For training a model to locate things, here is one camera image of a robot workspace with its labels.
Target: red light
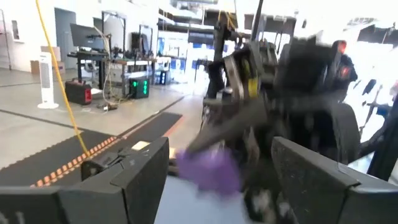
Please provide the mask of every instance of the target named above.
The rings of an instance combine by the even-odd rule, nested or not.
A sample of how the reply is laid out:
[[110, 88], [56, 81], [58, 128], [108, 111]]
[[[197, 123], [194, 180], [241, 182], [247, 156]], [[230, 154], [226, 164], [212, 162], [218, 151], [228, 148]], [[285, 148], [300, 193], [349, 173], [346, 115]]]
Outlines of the red light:
[[343, 54], [346, 51], [346, 47], [347, 47], [347, 42], [341, 41], [338, 44], [338, 51]]

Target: window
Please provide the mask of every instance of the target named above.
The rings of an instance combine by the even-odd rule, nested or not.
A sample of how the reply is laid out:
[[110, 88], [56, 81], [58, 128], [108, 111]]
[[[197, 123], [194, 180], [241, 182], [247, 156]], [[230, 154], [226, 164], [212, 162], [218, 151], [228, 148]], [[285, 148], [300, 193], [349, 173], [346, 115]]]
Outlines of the window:
[[14, 40], [20, 40], [19, 37], [19, 30], [18, 30], [18, 23], [17, 21], [11, 21], [12, 22], [12, 34]]

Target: black box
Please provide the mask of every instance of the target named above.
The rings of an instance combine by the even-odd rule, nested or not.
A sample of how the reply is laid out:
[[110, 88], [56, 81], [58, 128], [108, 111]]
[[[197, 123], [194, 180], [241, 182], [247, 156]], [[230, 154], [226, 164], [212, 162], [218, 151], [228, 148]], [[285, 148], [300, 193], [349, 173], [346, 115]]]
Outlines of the black box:
[[91, 86], [86, 82], [78, 82], [77, 80], [65, 82], [65, 93], [69, 102], [78, 103], [80, 105], [88, 105], [91, 103]]
[[129, 95], [133, 99], [148, 98], [149, 79], [146, 77], [129, 78]]

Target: door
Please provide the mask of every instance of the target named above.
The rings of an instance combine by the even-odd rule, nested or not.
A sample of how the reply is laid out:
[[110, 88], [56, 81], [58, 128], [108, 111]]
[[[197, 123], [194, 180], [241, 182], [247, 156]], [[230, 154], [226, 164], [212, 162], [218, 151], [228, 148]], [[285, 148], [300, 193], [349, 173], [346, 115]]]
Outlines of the door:
[[76, 68], [76, 59], [68, 57], [68, 53], [76, 50], [73, 46], [70, 24], [76, 23], [74, 12], [55, 9], [55, 28], [57, 32], [57, 45], [60, 48], [61, 59], [65, 63], [65, 68]]

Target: yellow label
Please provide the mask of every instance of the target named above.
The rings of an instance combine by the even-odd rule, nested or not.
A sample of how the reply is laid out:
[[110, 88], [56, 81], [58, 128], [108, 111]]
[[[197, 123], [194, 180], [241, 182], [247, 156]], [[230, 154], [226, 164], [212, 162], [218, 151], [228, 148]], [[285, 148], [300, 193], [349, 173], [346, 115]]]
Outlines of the yellow label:
[[250, 97], [256, 97], [258, 94], [258, 80], [257, 78], [250, 78], [248, 80], [248, 92]]

